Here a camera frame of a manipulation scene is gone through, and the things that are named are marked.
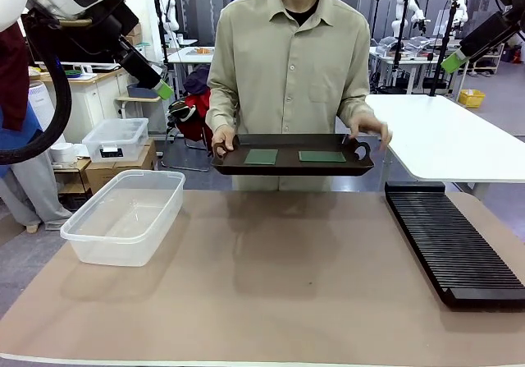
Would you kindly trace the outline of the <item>bystander grey trousers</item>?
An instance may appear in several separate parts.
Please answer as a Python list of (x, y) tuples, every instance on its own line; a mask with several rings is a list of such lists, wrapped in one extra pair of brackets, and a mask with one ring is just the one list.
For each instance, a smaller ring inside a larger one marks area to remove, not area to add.
[(49, 153), (22, 163), (0, 165), (0, 200), (29, 234), (43, 225), (57, 231), (71, 217), (58, 199)]

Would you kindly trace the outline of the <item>person's torso beige shirt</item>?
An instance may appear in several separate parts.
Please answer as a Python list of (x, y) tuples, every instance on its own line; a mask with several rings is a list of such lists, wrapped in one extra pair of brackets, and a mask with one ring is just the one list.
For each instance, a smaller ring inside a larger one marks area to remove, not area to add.
[(331, 134), (345, 82), (368, 77), (370, 30), (341, 0), (235, 0), (214, 48), (208, 79), (239, 92), (235, 135)]

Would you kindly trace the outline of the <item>green rectangular PCB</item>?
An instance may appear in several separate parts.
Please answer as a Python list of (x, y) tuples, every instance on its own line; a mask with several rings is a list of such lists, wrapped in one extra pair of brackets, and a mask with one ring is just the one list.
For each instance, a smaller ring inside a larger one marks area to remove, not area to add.
[(345, 163), (343, 153), (336, 151), (301, 150), (298, 152), (299, 161), (302, 163)]

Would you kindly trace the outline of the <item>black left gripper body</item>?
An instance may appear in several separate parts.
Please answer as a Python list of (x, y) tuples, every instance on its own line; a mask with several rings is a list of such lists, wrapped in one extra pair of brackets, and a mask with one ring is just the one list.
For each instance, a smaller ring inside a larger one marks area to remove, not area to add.
[(138, 81), (140, 88), (159, 90), (162, 86), (161, 76), (123, 36), (114, 48), (114, 60)]

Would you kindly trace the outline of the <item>person's left hand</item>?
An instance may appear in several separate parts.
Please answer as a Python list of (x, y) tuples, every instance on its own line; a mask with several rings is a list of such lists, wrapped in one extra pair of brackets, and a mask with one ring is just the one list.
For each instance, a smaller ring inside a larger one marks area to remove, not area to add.
[(381, 139), (381, 149), (386, 149), (392, 139), (388, 125), (370, 112), (358, 112), (353, 115), (349, 120), (349, 130), (351, 139), (356, 139), (360, 133), (378, 135)]

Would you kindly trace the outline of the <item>black slotted PCB rack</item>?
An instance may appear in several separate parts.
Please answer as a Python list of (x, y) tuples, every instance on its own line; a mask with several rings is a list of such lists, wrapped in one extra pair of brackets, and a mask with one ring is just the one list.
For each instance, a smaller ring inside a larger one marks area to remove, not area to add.
[(525, 310), (525, 284), (441, 182), (387, 182), (386, 202), (441, 301), (453, 310)]

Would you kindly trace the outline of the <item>clear plastic open box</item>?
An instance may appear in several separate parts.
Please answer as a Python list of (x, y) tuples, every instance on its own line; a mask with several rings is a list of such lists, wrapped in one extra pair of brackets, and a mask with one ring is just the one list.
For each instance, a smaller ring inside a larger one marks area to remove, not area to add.
[(181, 172), (126, 170), (113, 177), (62, 225), (80, 262), (143, 267), (183, 204)]

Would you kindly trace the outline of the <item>person's left forearm beige sleeve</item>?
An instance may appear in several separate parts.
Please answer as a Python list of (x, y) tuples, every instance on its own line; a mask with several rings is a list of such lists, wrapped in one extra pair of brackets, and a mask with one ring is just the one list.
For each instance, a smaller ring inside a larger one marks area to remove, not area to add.
[(347, 79), (337, 113), (339, 119), (346, 126), (349, 126), (351, 119), (355, 116), (363, 114), (374, 115), (373, 110), (366, 103), (368, 95), (369, 82), (367, 72), (350, 76)]

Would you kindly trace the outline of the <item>dark purple jacket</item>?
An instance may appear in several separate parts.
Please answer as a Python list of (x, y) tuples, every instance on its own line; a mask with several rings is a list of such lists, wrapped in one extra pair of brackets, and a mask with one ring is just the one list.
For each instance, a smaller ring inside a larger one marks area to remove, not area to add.
[(208, 91), (208, 76), (210, 65), (203, 64), (197, 66), (186, 77), (183, 86), (187, 94), (201, 95)]

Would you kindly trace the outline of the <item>small wooden side stand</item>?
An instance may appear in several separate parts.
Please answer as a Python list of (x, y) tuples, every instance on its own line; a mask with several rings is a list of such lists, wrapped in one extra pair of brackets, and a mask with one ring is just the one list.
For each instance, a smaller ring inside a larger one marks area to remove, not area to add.
[(58, 199), (69, 211), (75, 212), (92, 196), (86, 170), (91, 164), (87, 158), (74, 163), (54, 163), (52, 165), (57, 182)]

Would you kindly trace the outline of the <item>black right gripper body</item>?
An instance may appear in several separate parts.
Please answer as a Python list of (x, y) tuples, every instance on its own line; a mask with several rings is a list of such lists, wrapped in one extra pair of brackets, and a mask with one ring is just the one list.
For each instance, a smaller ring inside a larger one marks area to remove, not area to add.
[(523, 29), (524, 11), (498, 11), (460, 42), (458, 57), (475, 62)]

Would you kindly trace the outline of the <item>clear lidded storage box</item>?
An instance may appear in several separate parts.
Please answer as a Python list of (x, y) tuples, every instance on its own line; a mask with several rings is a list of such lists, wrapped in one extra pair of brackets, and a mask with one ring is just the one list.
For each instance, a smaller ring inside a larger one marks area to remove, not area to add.
[(134, 162), (147, 141), (147, 118), (113, 118), (97, 124), (82, 144), (93, 163)]

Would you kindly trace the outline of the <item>dark brown serving tray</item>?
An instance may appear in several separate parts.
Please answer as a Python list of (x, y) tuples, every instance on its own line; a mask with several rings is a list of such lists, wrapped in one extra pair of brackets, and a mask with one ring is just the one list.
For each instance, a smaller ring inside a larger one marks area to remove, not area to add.
[[(223, 175), (272, 177), (360, 177), (372, 168), (371, 149), (364, 141), (343, 134), (244, 134), (234, 138), (235, 150), (223, 158), (213, 156), (212, 165)], [(273, 166), (245, 165), (251, 149), (277, 149)], [(345, 163), (302, 163), (301, 150), (336, 151)]]

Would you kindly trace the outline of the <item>white background table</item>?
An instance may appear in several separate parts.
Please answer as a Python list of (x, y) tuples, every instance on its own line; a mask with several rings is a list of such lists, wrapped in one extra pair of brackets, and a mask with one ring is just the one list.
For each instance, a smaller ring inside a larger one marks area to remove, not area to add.
[(174, 82), (176, 87), (176, 93), (179, 94), (184, 91), (183, 83), (190, 72), (199, 65), (211, 64), (213, 54), (200, 55), (195, 52), (195, 49), (199, 47), (183, 47), (177, 49), (174, 53), (170, 53), (167, 56), (168, 63), (173, 66), (174, 69)]

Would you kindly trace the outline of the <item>person's right hand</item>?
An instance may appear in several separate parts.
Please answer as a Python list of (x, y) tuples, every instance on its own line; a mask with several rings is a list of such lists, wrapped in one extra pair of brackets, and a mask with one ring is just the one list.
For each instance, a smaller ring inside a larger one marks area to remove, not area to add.
[(216, 158), (223, 158), (226, 154), (235, 150), (234, 145), (235, 128), (229, 125), (221, 125), (212, 136), (212, 151)]

